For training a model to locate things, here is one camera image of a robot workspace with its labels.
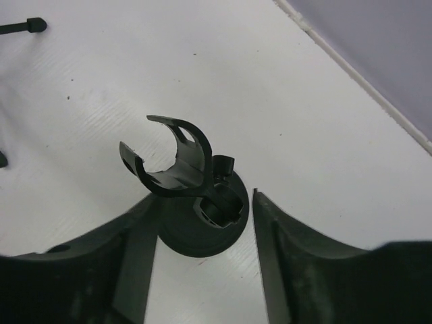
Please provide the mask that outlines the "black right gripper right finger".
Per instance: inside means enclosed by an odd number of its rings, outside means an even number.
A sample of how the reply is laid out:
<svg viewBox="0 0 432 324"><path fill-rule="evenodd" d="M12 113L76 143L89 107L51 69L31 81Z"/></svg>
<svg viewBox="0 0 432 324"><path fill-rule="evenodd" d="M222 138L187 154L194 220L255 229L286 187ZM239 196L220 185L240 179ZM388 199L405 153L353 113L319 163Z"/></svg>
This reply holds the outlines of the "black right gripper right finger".
<svg viewBox="0 0 432 324"><path fill-rule="evenodd" d="M252 196L270 323L430 323L431 243L372 250L334 240Z"/></svg>

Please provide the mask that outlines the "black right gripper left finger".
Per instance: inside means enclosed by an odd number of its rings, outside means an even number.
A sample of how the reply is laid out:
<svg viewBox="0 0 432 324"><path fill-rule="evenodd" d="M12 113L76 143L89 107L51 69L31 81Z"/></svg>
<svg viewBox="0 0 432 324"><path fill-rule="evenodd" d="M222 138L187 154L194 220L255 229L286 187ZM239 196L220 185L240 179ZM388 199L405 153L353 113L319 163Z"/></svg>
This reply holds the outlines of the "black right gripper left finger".
<svg viewBox="0 0 432 324"><path fill-rule="evenodd" d="M1 257L2 323L143 323L155 196L44 253Z"/></svg>

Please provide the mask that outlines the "black round-base clip stand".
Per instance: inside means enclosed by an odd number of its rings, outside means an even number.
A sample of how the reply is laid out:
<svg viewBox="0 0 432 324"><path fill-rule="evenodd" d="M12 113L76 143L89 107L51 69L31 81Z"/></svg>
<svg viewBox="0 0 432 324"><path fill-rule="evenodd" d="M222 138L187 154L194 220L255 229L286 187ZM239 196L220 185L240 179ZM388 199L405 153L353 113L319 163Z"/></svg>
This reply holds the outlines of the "black round-base clip stand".
<svg viewBox="0 0 432 324"><path fill-rule="evenodd" d="M127 169L161 203L160 239L187 257L222 253L240 238L249 216L248 192L234 170L235 159L214 155L205 134L189 121L160 115L147 119L173 134L173 165L147 171L144 159L124 142L119 144L119 154Z"/></svg>

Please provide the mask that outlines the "black tripod microphone stand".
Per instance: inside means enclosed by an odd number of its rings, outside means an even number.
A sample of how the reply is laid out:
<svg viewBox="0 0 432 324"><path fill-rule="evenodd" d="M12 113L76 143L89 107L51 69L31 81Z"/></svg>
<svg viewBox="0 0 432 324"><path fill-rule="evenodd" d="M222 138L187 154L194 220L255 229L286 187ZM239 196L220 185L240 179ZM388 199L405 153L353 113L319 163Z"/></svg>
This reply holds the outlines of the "black tripod microphone stand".
<svg viewBox="0 0 432 324"><path fill-rule="evenodd" d="M28 18L25 22L16 23L16 24L6 24L1 25L0 27L0 35L5 34L14 34L19 32L29 32L29 33L42 33L48 27L47 22L40 18Z"/></svg>

